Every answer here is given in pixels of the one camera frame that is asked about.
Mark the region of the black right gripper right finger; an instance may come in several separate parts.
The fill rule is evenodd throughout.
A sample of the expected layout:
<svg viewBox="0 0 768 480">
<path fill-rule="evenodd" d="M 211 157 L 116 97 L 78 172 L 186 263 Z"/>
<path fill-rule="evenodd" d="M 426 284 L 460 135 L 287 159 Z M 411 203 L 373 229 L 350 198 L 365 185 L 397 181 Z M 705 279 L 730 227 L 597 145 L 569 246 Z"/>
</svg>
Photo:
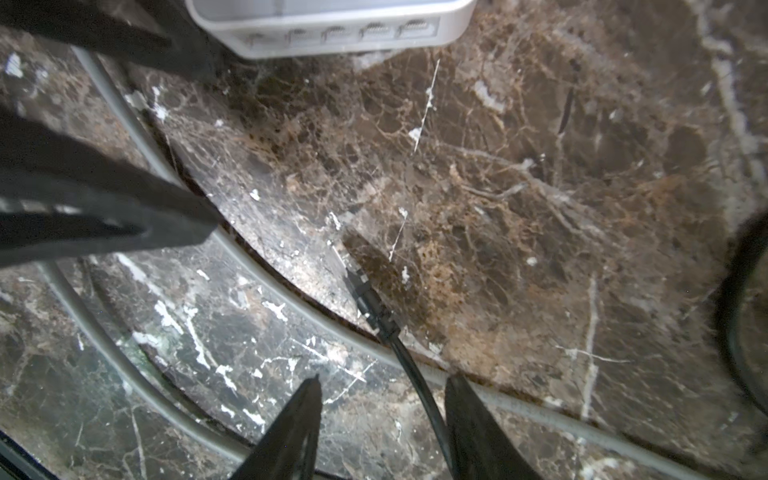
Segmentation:
<svg viewBox="0 0 768 480">
<path fill-rule="evenodd" d="M 460 374 L 447 380 L 445 409 L 454 479 L 540 479 Z"/>
</svg>

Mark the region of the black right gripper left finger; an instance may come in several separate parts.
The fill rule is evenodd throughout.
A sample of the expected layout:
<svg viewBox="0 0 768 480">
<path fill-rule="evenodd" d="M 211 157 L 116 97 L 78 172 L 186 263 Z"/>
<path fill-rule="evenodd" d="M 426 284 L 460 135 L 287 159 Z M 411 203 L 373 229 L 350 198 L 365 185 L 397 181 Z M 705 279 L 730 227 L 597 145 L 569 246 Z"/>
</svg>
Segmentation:
<svg viewBox="0 0 768 480">
<path fill-rule="evenodd" d="M 321 423 L 318 377 L 304 380 L 232 480 L 313 479 Z"/>
</svg>

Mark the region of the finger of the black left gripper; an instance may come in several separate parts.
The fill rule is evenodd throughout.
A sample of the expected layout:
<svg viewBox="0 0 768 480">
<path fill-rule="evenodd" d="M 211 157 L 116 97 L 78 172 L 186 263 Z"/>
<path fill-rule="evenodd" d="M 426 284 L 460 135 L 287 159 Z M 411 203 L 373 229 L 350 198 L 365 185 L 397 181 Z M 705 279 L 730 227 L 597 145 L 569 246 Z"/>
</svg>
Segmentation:
<svg viewBox="0 0 768 480">
<path fill-rule="evenodd" d="M 1 264 L 205 242 L 222 217 L 201 197 L 8 110 L 1 197 L 40 211 L 1 215 Z"/>
<path fill-rule="evenodd" d="M 85 1 L 3 1 L 1 25 L 188 79 L 216 78 L 222 51 L 182 2 L 139 5 L 160 34 L 131 26 Z"/>
</svg>

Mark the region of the white rectangular box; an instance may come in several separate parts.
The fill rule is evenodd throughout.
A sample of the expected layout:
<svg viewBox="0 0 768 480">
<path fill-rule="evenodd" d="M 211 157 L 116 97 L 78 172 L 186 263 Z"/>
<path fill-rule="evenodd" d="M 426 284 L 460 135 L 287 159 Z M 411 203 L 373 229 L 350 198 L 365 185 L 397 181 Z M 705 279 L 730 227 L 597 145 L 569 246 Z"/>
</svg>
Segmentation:
<svg viewBox="0 0 768 480">
<path fill-rule="evenodd" d="M 442 46 L 467 29 L 476 2 L 205 1 L 194 22 L 239 57 L 262 60 Z"/>
</svg>

